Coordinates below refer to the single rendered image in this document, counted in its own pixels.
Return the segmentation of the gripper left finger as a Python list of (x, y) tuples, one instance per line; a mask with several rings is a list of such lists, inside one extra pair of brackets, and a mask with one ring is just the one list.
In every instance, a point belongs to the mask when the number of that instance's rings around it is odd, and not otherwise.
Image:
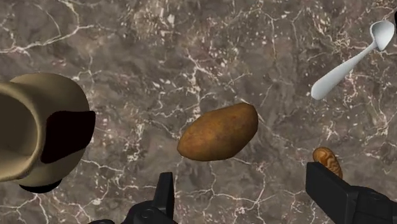
[(161, 173), (153, 200), (133, 205), (120, 224), (178, 224), (174, 221), (174, 180), (172, 173)]

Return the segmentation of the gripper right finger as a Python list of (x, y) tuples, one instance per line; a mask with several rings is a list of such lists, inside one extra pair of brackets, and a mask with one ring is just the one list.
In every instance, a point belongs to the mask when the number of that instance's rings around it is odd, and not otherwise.
[(335, 224), (397, 224), (397, 202), (346, 183), (319, 162), (307, 163), (305, 190)]

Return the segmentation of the small brown ridged pastry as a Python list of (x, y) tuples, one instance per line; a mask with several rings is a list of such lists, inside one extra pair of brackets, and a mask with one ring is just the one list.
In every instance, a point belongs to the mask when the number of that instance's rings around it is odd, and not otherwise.
[(341, 166), (335, 154), (327, 147), (318, 147), (312, 153), (312, 158), (315, 162), (323, 164), (327, 169), (343, 178)]

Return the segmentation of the brown potato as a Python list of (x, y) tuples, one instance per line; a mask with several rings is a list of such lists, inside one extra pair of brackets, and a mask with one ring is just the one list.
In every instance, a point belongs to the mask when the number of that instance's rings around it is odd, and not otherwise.
[(177, 150), (190, 160), (226, 160), (238, 154), (257, 130), (255, 107), (242, 102), (204, 113), (185, 130)]

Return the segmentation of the white spoon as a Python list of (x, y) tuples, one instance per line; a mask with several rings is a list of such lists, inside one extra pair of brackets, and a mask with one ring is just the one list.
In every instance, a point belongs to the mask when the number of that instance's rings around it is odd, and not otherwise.
[(366, 55), (372, 50), (383, 51), (395, 34), (395, 25), (387, 20), (381, 20), (370, 26), (372, 43), (363, 51), (349, 60), (341, 63), (323, 77), (318, 79), (311, 88), (310, 95), (315, 100), (323, 99), (339, 82), (341, 82)]

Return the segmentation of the beige cup with black patch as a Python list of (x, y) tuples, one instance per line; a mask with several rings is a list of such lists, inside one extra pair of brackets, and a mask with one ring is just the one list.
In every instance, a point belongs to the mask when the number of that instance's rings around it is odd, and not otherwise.
[(0, 182), (52, 191), (78, 165), (95, 121), (84, 91), (62, 75), (0, 81)]

